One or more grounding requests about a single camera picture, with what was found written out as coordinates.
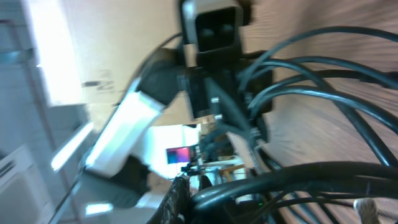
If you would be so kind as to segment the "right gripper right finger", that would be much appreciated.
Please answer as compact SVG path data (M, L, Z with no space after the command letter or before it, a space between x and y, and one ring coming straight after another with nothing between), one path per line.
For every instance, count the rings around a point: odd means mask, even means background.
M211 180L208 178L207 175L200 175L199 176L199 190L204 190L208 187L212 187L213 184Z

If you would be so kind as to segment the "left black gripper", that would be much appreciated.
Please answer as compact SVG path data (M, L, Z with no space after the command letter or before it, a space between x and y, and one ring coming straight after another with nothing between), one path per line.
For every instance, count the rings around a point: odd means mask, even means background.
M194 118L213 114L217 127L223 130L244 164L258 174L267 171L258 153L262 147L255 136L257 128L268 130L262 115L273 109L273 103L260 107L259 114L249 117L249 104L262 90L270 87L274 74L268 70L249 78L246 87L239 89L246 69L264 52L245 53L230 65L220 68L190 67L178 77L181 90L188 94Z

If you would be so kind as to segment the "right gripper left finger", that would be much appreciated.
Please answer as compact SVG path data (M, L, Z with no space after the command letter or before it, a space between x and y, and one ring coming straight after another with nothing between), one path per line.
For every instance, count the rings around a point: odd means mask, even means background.
M190 185L186 175L174 178L165 197L147 224L184 224L190 201Z

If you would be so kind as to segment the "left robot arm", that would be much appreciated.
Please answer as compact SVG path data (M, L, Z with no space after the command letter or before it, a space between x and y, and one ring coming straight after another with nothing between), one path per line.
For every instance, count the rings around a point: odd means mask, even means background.
M188 67L182 49L155 49L135 71L96 138L83 163L83 183L113 207L133 208L144 205L146 197L170 198L175 190L157 164L145 157L148 150L189 159L196 147L216 154L231 146L245 164L255 166L257 142L269 135L262 115L250 116L249 101L272 83L273 74L264 70L248 78L246 71L261 55L221 48L200 53L198 65ZM214 130L187 146L171 126L154 128L182 91L194 118L212 116L216 123Z

